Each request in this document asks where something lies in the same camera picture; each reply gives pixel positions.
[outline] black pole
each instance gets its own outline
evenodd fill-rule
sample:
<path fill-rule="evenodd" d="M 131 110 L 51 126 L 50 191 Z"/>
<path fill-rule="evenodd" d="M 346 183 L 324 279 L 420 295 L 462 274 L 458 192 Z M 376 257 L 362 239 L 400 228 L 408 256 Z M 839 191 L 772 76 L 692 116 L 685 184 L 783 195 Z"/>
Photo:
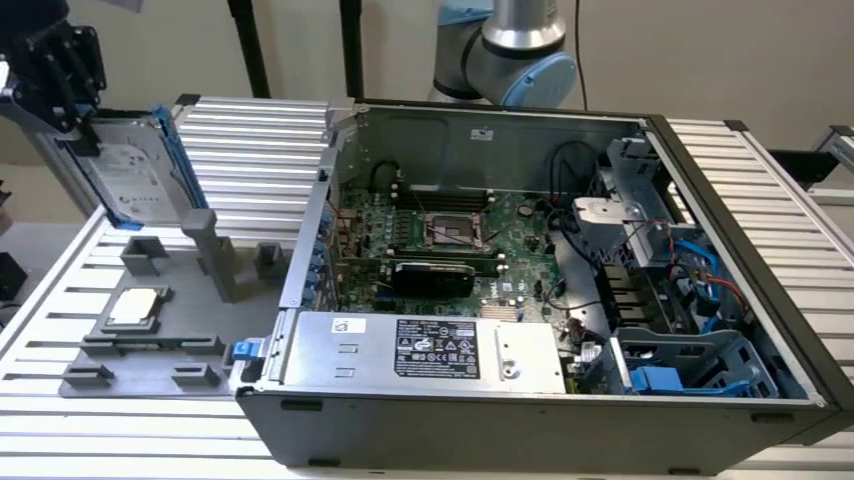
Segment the black pole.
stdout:
<path fill-rule="evenodd" d="M 338 2 L 342 15 L 348 96 L 362 98 L 365 97 L 362 72 L 362 0 L 338 0 Z"/>
<path fill-rule="evenodd" d="M 268 67 L 262 43 L 258 39 L 258 26 L 256 25 L 256 12 L 253 0 L 229 0 L 229 10 L 236 19 L 238 37 L 241 37 L 241 50 L 246 73 L 250 75 L 250 85 L 256 98 L 270 98 L 270 83 L 268 83 Z"/>

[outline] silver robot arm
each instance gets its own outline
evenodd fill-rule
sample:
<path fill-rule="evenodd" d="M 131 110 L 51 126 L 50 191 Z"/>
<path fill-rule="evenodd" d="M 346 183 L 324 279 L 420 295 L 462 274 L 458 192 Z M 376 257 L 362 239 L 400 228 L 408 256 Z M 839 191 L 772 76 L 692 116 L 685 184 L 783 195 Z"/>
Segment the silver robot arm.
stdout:
<path fill-rule="evenodd" d="M 430 100 L 557 107 L 576 81 L 557 0 L 446 0 Z"/>

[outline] motherboard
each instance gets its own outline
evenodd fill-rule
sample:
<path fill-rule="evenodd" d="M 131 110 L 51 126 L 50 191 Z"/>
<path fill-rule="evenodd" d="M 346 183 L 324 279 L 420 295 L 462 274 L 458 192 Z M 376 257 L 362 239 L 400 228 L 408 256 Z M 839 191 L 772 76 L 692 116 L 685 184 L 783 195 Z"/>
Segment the motherboard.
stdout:
<path fill-rule="evenodd" d="M 342 311 L 564 319 L 545 302 L 562 275 L 540 198 L 353 190 L 341 206 Z"/>

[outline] warning label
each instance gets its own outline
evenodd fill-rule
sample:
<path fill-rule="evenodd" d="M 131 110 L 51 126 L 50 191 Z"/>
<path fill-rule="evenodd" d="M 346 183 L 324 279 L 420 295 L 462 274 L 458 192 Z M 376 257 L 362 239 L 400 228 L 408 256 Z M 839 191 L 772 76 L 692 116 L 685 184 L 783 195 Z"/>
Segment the warning label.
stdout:
<path fill-rule="evenodd" d="M 402 377 L 481 378 L 476 322 L 398 320 L 396 348 Z"/>

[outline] gray plastic base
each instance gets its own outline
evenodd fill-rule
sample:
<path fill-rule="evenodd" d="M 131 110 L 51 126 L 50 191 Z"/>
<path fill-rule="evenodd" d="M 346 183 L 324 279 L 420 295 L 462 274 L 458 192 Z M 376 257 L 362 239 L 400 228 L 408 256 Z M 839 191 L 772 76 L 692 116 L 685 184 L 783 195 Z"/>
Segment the gray plastic base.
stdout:
<path fill-rule="evenodd" d="M 260 280 L 253 263 L 254 251 L 238 250 L 237 302 L 225 303 L 214 282 L 202 273 L 198 252 L 169 253 L 169 258 L 153 259 L 161 275 L 134 277 L 126 273 L 114 290 L 106 313 L 91 332 L 93 336 L 106 334 L 101 328 L 110 316 L 110 308 L 126 288 L 169 286 L 173 294 L 161 308 L 157 333 L 118 334 L 118 339 L 151 338 L 151 347 L 141 345 L 133 351 L 121 348 L 122 355 L 114 353 L 90 356 L 81 351 L 70 368 L 91 372 L 93 367 L 103 365 L 111 378 L 73 380 L 75 385 L 63 382 L 59 391 L 63 397 L 230 395 L 228 378 L 232 366 L 226 364 L 225 358 L 230 357 L 234 342 L 270 334 L 277 320 L 284 279 Z M 225 351 L 221 354 L 201 354 L 191 348 L 146 349 L 154 348 L 158 339 L 183 337 L 219 337 L 226 344 Z M 195 371 L 199 372 L 198 378 L 189 378 Z"/>

